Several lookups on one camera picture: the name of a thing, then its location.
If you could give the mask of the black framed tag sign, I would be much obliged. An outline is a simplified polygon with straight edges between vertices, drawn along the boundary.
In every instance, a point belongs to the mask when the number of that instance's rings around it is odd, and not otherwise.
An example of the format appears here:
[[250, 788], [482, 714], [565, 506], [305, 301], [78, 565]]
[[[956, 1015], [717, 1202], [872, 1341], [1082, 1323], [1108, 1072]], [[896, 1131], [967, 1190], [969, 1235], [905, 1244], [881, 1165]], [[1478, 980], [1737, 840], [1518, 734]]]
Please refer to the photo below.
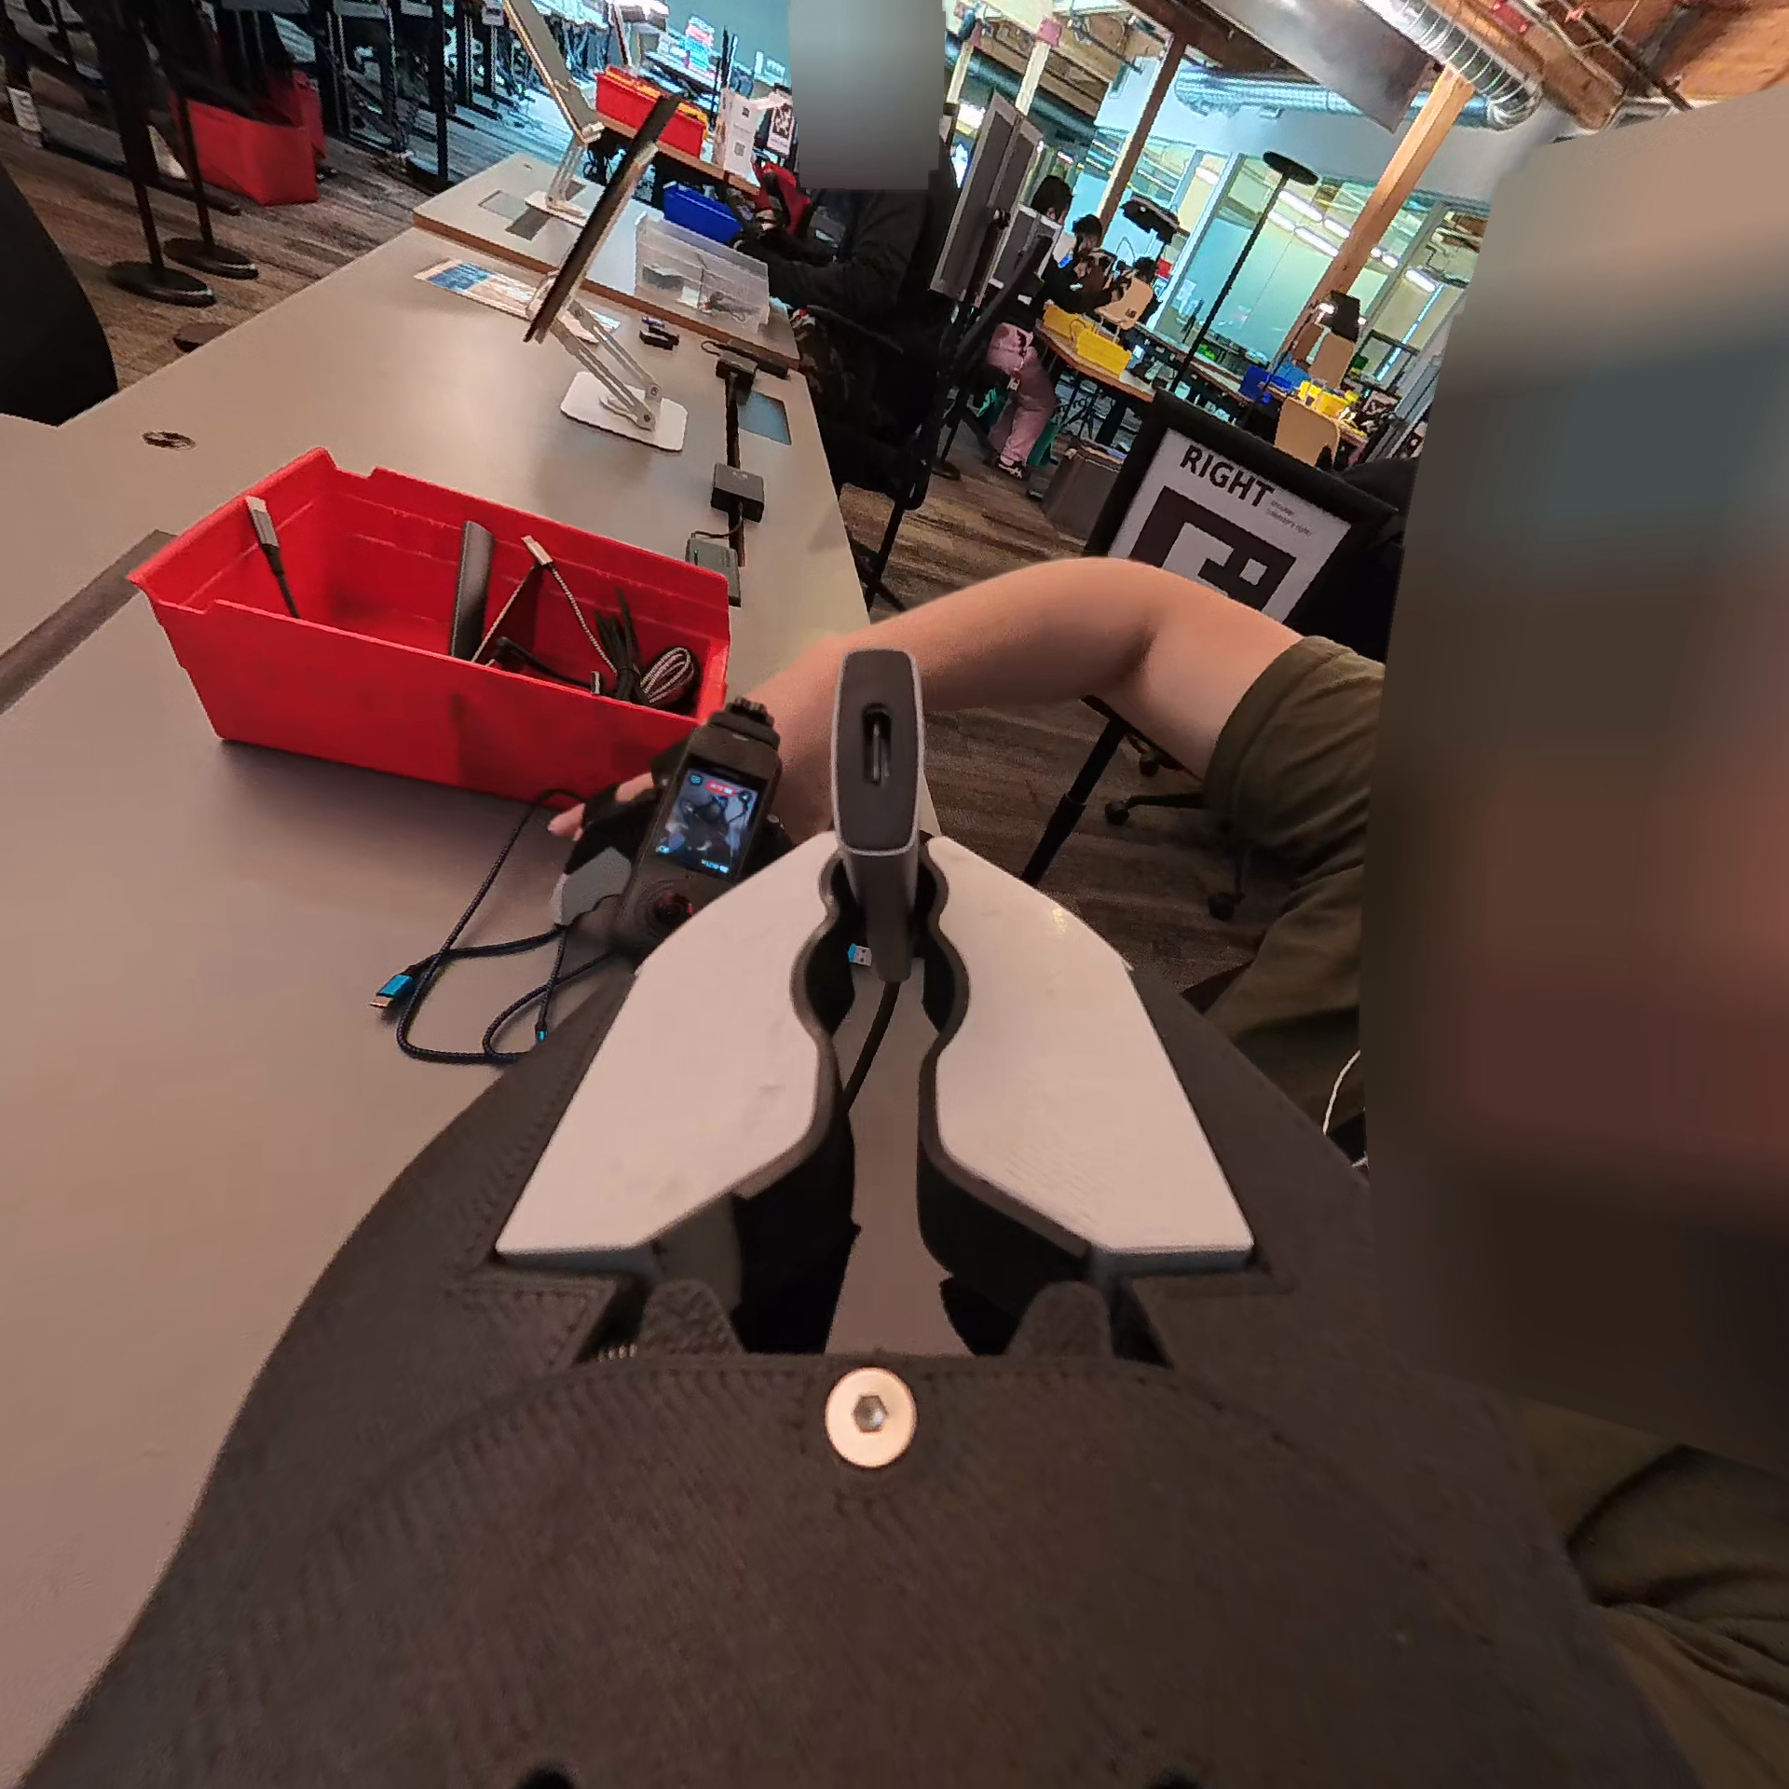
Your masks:
[[1381, 662], [1405, 507], [1174, 396], [1147, 408], [1085, 556], [1156, 567]]

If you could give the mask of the black floor lamp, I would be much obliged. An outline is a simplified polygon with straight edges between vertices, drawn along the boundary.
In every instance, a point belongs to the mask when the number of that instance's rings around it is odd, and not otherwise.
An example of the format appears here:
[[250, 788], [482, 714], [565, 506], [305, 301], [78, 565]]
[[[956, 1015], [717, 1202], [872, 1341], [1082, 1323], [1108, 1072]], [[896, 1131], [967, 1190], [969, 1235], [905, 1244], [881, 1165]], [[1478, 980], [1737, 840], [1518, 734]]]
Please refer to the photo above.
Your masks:
[[1197, 327], [1195, 334], [1189, 338], [1183, 352], [1179, 354], [1175, 371], [1168, 375], [1166, 393], [1174, 395], [1174, 396], [1182, 396], [1183, 393], [1193, 393], [1195, 385], [1198, 384], [1198, 373], [1195, 368], [1195, 363], [1198, 358], [1198, 349], [1205, 346], [1205, 340], [1212, 334], [1214, 325], [1220, 320], [1224, 302], [1230, 299], [1230, 295], [1232, 295], [1232, 290], [1235, 290], [1235, 285], [1241, 277], [1241, 271], [1246, 268], [1247, 257], [1257, 249], [1257, 244], [1260, 241], [1262, 231], [1267, 229], [1267, 223], [1270, 223], [1275, 207], [1280, 204], [1281, 196], [1287, 195], [1287, 189], [1288, 187], [1310, 189], [1315, 183], [1315, 172], [1311, 168], [1307, 168], [1305, 165], [1298, 165], [1297, 161], [1292, 161], [1291, 155], [1287, 155], [1281, 151], [1275, 151], [1275, 150], [1267, 151], [1264, 158], [1262, 158], [1262, 165], [1272, 172], [1272, 185], [1264, 192], [1264, 196], [1260, 199], [1260, 204], [1258, 204], [1254, 218], [1250, 220], [1247, 234], [1243, 237], [1243, 241], [1238, 249], [1238, 255], [1232, 257], [1222, 284], [1214, 293], [1212, 302], [1205, 306], [1205, 314], [1198, 320], [1198, 327]]

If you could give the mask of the black bin divider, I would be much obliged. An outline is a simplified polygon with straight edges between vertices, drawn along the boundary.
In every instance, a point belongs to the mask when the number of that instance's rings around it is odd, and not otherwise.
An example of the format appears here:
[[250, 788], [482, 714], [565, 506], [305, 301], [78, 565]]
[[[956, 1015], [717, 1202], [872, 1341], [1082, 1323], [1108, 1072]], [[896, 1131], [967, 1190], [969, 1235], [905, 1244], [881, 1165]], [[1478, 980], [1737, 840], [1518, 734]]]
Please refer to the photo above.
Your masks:
[[538, 565], [525, 571], [520, 586], [508, 595], [500, 614], [485, 628], [482, 644], [472, 654], [472, 664], [491, 664], [500, 651], [502, 641], [512, 640], [512, 635], [508, 632], [511, 625], [529, 622], [538, 606], [538, 589], [543, 584], [543, 576], [544, 569]]

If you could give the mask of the blue printed leaflet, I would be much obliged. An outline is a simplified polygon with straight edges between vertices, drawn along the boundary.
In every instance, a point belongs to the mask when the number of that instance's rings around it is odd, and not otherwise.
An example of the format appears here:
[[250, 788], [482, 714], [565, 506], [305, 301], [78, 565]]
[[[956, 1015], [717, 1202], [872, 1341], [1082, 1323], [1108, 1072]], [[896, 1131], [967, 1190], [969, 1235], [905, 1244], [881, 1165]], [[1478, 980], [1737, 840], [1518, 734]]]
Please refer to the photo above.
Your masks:
[[529, 321], [537, 285], [472, 260], [436, 260], [413, 276], [432, 290], [468, 299], [505, 318]]

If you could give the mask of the silver ventilation duct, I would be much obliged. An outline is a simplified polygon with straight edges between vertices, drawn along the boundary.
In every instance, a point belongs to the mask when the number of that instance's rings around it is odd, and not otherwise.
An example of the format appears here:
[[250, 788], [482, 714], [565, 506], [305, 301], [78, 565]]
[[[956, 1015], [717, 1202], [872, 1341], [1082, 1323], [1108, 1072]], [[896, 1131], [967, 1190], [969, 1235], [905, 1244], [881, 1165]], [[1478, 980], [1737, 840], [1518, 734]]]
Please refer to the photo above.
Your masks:
[[1288, 74], [1183, 65], [1174, 97], [1193, 114], [1292, 110], [1363, 117], [1399, 131], [1432, 72], [1468, 84], [1468, 103], [1480, 106], [1487, 129], [1513, 129], [1536, 110], [1536, 81], [1436, 4], [1214, 3], [1205, 8], [1288, 65]]

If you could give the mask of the person's right forearm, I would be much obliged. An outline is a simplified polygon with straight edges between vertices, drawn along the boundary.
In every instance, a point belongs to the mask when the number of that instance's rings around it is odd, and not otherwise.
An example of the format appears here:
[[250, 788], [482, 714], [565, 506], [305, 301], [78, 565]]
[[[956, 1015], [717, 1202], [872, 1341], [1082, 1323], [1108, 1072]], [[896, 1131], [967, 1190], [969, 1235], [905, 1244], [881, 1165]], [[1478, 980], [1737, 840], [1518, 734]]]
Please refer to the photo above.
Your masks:
[[1298, 635], [1161, 567], [1071, 558], [1003, 574], [881, 627], [931, 712], [1093, 698], [1202, 773], [1246, 692]]

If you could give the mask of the person's right hand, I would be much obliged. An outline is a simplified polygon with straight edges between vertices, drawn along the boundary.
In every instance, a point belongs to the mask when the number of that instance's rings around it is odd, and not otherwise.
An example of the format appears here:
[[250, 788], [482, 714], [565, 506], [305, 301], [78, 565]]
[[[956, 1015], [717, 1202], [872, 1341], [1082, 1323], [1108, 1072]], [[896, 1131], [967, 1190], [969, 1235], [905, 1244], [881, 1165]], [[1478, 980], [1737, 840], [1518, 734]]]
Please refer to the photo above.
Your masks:
[[835, 710], [839, 641], [820, 641], [751, 690], [778, 733], [773, 813], [794, 844], [835, 827]]

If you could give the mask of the black office chair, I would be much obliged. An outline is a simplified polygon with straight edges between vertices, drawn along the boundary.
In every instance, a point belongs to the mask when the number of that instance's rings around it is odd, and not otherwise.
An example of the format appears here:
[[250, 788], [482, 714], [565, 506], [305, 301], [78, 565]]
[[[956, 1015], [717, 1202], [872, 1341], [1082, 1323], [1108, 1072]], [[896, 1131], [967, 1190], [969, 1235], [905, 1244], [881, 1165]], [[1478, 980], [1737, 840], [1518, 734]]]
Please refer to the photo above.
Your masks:
[[62, 427], [119, 389], [101, 321], [2, 171], [2, 413]]

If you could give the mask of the yellow storage bin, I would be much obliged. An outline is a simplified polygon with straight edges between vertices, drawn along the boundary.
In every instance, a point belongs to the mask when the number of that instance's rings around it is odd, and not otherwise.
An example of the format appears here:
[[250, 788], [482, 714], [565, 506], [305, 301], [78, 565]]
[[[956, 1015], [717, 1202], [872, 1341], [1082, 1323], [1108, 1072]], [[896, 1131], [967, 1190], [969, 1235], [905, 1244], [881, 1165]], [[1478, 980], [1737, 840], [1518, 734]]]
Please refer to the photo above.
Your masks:
[[1060, 304], [1043, 304], [1036, 329], [1043, 346], [1077, 367], [1123, 378], [1131, 365], [1131, 349], [1111, 337], [1097, 320], [1063, 311]]

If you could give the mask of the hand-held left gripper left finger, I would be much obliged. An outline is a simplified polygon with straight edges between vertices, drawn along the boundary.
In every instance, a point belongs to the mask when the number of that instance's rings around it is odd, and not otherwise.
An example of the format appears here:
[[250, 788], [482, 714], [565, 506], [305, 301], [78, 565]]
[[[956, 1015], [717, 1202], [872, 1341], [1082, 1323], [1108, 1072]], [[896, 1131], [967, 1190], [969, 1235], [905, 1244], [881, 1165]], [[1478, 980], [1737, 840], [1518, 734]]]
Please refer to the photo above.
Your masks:
[[516, 1268], [740, 1281], [739, 1204], [806, 1165], [839, 1070], [806, 969], [839, 912], [806, 840], [654, 950], [495, 1239]]

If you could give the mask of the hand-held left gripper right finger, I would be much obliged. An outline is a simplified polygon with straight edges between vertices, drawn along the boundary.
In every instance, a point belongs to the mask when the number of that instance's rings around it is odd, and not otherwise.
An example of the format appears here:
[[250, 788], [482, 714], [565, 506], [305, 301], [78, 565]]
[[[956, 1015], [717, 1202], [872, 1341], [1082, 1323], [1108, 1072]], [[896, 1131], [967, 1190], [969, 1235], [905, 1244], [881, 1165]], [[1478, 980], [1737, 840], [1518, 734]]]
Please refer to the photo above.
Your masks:
[[1227, 1272], [1254, 1237], [1127, 961], [933, 840], [920, 1229], [963, 1285]]

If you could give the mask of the black stanchion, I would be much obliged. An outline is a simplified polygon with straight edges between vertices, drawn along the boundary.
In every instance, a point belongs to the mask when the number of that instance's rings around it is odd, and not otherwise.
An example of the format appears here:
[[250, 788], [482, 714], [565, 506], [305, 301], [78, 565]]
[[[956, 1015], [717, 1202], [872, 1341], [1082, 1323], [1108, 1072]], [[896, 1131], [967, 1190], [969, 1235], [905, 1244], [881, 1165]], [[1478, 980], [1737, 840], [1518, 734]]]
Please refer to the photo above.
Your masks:
[[210, 285], [176, 266], [167, 266], [149, 202], [156, 163], [149, 143], [146, 90], [149, 58], [130, 7], [123, 3], [83, 4], [80, 16], [95, 41], [95, 56], [111, 98], [126, 176], [135, 199], [146, 260], [119, 260], [107, 271], [117, 287], [131, 297], [171, 306], [210, 306]]

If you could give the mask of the red storage bin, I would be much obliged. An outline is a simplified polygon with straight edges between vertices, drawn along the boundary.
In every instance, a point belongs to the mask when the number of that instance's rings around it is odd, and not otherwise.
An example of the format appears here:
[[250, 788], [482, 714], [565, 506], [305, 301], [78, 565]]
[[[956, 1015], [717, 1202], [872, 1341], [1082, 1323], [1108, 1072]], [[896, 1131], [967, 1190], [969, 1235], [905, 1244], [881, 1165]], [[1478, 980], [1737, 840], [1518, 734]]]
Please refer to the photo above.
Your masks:
[[275, 80], [266, 105], [254, 117], [195, 101], [186, 106], [187, 136], [210, 187], [263, 208], [320, 201], [326, 131], [322, 94], [309, 74]]
[[704, 150], [707, 117], [686, 98], [646, 81], [643, 77], [607, 68], [597, 77], [594, 110], [604, 131], [633, 136], [665, 101], [676, 101], [676, 110], [663, 123], [657, 146], [698, 161]]

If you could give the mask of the red plastic bin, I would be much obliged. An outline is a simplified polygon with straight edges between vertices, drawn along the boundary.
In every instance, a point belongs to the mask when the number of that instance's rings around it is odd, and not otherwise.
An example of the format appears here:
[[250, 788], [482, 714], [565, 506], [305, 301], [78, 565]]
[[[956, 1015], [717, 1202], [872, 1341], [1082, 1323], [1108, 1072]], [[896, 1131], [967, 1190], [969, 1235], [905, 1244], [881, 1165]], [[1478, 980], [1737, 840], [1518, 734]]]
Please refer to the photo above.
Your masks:
[[[495, 536], [484, 630], [543, 567], [494, 662], [449, 654], [465, 523]], [[322, 447], [128, 579], [221, 741], [498, 799], [623, 782], [729, 686], [721, 576]]]

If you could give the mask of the clear plastic bin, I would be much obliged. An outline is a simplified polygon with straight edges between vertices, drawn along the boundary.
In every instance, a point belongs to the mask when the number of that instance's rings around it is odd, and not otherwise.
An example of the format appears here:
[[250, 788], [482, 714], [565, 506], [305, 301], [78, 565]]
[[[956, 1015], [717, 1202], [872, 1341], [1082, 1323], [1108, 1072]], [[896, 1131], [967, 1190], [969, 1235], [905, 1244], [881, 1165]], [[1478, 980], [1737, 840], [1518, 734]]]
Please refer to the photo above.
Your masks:
[[635, 295], [746, 329], [764, 329], [770, 315], [759, 260], [654, 211], [635, 227]]

